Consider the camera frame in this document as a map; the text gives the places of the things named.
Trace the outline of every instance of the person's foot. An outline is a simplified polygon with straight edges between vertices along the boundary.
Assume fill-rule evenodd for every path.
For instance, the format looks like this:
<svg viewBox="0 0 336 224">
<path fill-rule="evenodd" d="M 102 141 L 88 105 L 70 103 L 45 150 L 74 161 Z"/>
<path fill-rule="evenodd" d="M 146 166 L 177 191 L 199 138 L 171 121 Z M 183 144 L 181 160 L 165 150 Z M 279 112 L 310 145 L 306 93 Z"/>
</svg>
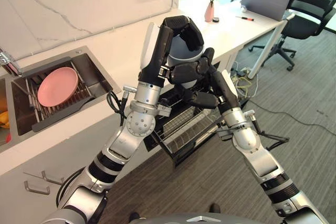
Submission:
<svg viewBox="0 0 336 224">
<path fill-rule="evenodd" d="M 136 219 L 140 219 L 140 215 L 137 212 L 132 212 L 130 214 L 129 222 L 131 222 L 132 220 L 136 220 Z"/>
<path fill-rule="evenodd" d="M 215 212 L 217 214 L 220 214 L 220 206 L 216 203 L 212 203 L 209 212 Z"/>
</svg>

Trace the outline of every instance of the stainless steel sink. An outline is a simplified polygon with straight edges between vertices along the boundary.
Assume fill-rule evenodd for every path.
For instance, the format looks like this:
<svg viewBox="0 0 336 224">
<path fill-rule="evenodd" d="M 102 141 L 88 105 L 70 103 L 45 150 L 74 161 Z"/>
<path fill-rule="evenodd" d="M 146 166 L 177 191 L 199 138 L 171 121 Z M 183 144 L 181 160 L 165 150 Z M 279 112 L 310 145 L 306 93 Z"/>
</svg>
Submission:
<svg viewBox="0 0 336 224">
<path fill-rule="evenodd" d="M 77 90 L 67 102 L 43 107 L 37 100 L 39 85 L 49 73 L 60 67 L 72 67 L 77 71 Z M 121 91 L 87 47 L 23 68 L 22 73 L 21 77 L 8 76 L 6 80 L 8 110 L 13 111 L 9 119 L 10 132 L 12 139 L 19 142 L 104 100 L 109 90 L 113 89 L 115 93 Z"/>
</svg>

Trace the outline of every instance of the drawer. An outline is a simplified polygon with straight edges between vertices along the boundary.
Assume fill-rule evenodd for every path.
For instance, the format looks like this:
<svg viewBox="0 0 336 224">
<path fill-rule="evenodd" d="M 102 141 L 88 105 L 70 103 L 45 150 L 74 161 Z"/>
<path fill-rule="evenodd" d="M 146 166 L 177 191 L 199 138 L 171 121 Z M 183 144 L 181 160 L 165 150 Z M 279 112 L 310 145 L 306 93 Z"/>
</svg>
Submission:
<svg viewBox="0 0 336 224">
<path fill-rule="evenodd" d="M 62 141 L 23 164 L 23 171 L 42 177 L 61 181 L 76 170 L 92 162 L 104 144 L 119 128 L 119 115 L 110 117 L 88 127 L 76 135 Z"/>
<path fill-rule="evenodd" d="M 25 189 L 24 181 L 27 181 L 29 188 L 37 191 L 46 192 L 49 187 L 50 194 L 29 192 Z M 55 198 L 58 189 L 58 185 L 24 174 L 21 166 L 5 173 L 0 177 L 1 223 L 40 223 L 50 212 L 56 210 Z"/>
</svg>

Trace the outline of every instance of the office chair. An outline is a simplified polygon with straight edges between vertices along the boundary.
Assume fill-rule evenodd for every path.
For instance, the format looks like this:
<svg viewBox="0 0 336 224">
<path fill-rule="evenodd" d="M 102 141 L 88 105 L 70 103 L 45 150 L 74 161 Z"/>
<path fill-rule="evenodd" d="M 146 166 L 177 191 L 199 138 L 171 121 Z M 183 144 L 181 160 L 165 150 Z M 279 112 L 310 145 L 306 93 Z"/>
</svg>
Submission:
<svg viewBox="0 0 336 224">
<path fill-rule="evenodd" d="M 282 47 L 286 37 L 307 39 L 310 36 L 319 35 L 331 17 L 336 13 L 336 9 L 333 8 L 335 2 L 336 0 L 290 0 L 287 6 L 288 9 L 296 10 L 300 13 L 314 17 L 318 19 L 320 23 L 318 24 L 298 15 L 289 20 L 281 33 L 282 36 L 278 43 L 272 47 L 267 59 L 261 66 L 263 67 L 265 62 L 273 55 L 280 54 L 290 63 L 287 70 L 291 71 L 295 64 L 290 58 L 295 56 L 296 51 Z M 255 47 L 264 48 L 265 46 L 252 46 L 248 50 L 252 52 Z"/>
</svg>

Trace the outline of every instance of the white countertop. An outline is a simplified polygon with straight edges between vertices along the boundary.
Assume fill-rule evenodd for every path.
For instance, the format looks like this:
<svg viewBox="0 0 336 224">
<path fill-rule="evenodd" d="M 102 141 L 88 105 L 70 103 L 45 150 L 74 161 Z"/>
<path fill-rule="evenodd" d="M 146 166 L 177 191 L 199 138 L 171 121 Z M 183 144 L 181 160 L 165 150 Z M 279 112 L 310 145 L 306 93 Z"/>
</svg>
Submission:
<svg viewBox="0 0 336 224">
<path fill-rule="evenodd" d="M 163 15 L 33 55 L 20 60 L 18 64 L 25 67 L 63 52 L 87 46 L 120 88 L 124 84 L 136 87 L 140 71 L 140 55 L 149 22 L 160 25 L 165 17 L 189 16 L 202 32 L 205 48 L 215 49 L 215 62 L 218 62 L 221 56 L 242 49 L 244 44 L 274 29 L 279 24 L 278 21 L 255 13 L 240 13 L 238 1 L 216 8 L 215 16 L 220 18 L 219 23 L 206 23 L 204 22 L 205 8 L 204 6 L 201 12 L 190 13 L 173 9 Z M 243 20 L 235 17 L 236 15 L 251 17 L 255 21 Z M 0 164 L 2 164 L 0 175 L 112 114 L 113 111 L 108 104 L 105 101 L 100 102 L 0 153 Z"/>
</svg>

